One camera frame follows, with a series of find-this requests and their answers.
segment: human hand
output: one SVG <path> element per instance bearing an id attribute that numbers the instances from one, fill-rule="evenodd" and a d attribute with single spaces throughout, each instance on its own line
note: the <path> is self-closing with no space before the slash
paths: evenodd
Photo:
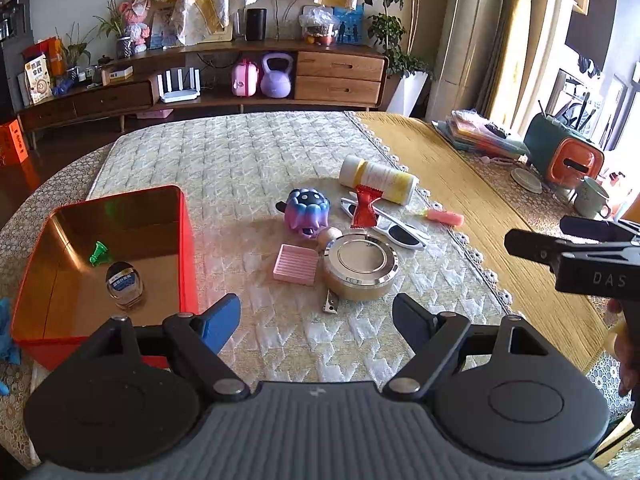
<path id="1" fill-rule="evenodd" d="M 607 310 L 614 314 L 622 312 L 622 305 L 618 300 L 609 300 Z M 634 363 L 634 355 L 640 353 L 640 348 L 634 348 L 629 330 L 624 319 L 621 319 L 612 329 L 615 332 L 615 341 L 613 343 L 614 357 L 620 361 L 620 386 L 618 394 L 620 397 L 626 396 L 635 386 L 638 385 L 640 379 L 638 365 Z"/>

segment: black speaker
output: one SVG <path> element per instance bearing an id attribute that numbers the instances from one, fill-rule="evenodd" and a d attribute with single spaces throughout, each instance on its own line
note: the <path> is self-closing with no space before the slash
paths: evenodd
<path id="1" fill-rule="evenodd" d="M 267 29 L 267 9 L 247 9 L 246 10 L 246 32 L 247 41 L 264 40 L 264 31 Z"/>

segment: pink teddy bear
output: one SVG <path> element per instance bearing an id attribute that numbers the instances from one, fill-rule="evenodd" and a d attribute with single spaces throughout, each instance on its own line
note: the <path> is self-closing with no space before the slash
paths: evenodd
<path id="1" fill-rule="evenodd" d="M 136 45 L 134 50 L 136 54 L 146 50 L 145 40 L 151 34 L 149 26 L 144 23 L 146 19 L 146 5 L 139 5 L 137 3 L 137 0 L 134 1 L 133 4 L 131 2 L 122 2 L 118 9 L 127 24 L 125 34 L 129 36 L 131 41 Z"/>

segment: green toy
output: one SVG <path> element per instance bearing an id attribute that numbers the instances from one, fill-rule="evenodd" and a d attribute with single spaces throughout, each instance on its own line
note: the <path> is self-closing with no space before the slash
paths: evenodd
<path id="1" fill-rule="evenodd" d="M 103 244 L 102 242 L 96 242 L 94 254 L 89 256 L 89 262 L 91 262 L 92 266 L 94 267 L 99 265 L 102 260 L 106 259 L 106 255 L 108 252 L 109 250 L 107 249 L 107 246 L 105 244 Z"/>

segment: red packet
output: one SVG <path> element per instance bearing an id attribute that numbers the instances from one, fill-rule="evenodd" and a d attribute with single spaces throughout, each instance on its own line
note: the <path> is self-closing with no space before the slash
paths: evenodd
<path id="1" fill-rule="evenodd" d="M 373 211 L 373 203 L 382 198 L 384 192 L 369 186 L 356 186 L 358 205 L 353 213 L 351 227 L 375 227 L 378 224 L 378 216 Z"/>

